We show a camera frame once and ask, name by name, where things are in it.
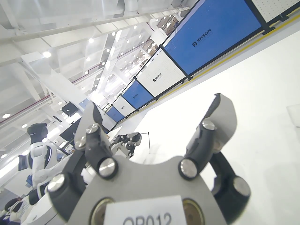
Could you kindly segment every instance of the text or012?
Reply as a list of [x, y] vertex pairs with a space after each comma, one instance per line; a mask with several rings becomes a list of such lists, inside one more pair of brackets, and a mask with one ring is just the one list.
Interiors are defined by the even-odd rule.
[[135, 220], [132, 217], [127, 217], [123, 225], [170, 225], [172, 217], [170, 213], [164, 214], [164, 219], [161, 219], [161, 215], [158, 215], [156, 219], [149, 215], [147, 218], [143, 216], [137, 216]]

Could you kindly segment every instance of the white floor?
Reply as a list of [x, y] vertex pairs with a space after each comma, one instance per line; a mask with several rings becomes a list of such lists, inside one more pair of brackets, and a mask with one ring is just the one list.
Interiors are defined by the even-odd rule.
[[[236, 224], [299, 224], [300, 140], [287, 106], [300, 104], [300, 31], [149, 110], [135, 131], [150, 132], [133, 161], [156, 164], [185, 147], [213, 95], [229, 97], [238, 128], [222, 152], [252, 189]], [[208, 166], [201, 174], [211, 188]]]

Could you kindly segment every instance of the cable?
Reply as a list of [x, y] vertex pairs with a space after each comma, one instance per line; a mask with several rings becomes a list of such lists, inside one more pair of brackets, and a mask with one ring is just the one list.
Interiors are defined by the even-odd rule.
[[150, 134], [149, 132], [148, 133], [140, 133], [141, 135], [148, 135], [148, 138], [149, 138], [149, 150], [148, 150], [148, 153], [150, 153]]

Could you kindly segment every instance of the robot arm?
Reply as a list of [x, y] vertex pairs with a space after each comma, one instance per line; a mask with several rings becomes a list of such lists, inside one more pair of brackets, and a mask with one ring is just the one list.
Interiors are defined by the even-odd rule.
[[140, 145], [142, 135], [139, 132], [133, 132], [127, 135], [118, 135], [114, 142], [109, 146], [114, 155], [122, 154], [128, 159], [134, 156], [134, 149]]
[[[156, 165], [113, 156], [96, 117], [89, 103], [80, 122], [85, 123], [86, 133], [80, 135], [62, 173], [48, 185], [50, 199], [67, 224], [104, 224], [108, 203], [174, 195], [181, 196], [187, 225], [231, 224], [244, 211], [250, 188], [220, 152], [236, 129], [234, 107], [225, 96], [216, 94], [185, 156]], [[97, 174], [85, 188], [80, 173], [87, 161]], [[208, 162], [217, 175], [212, 192], [199, 174]]]

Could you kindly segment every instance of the silver bolt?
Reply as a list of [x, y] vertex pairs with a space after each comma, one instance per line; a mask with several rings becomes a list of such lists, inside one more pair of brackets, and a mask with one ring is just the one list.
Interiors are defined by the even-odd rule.
[[80, 141], [75, 142], [75, 149], [83, 149], [86, 145], [86, 137], [83, 136]]
[[197, 175], [196, 165], [189, 159], [183, 159], [180, 162], [180, 170], [188, 178], [194, 178]]
[[116, 169], [116, 164], [112, 158], [105, 159], [99, 167], [99, 174], [102, 177], [109, 177]]
[[243, 196], [250, 196], [250, 187], [243, 178], [235, 177], [233, 180], [233, 186]]
[[209, 119], [204, 119], [202, 121], [202, 125], [204, 128], [206, 128], [207, 130], [210, 130], [210, 131], [214, 131], [215, 130], [215, 125], [213, 122], [211, 122]]
[[86, 129], [86, 132], [87, 132], [87, 134], [92, 134], [92, 133], [96, 132], [97, 130], [98, 130], [98, 125], [92, 124]]
[[56, 175], [48, 184], [48, 191], [49, 192], [55, 192], [58, 189], [60, 189], [62, 187], [62, 185], [64, 184], [64, 179], [65, 176], [64, 174], [60, 173], [58, 175]]

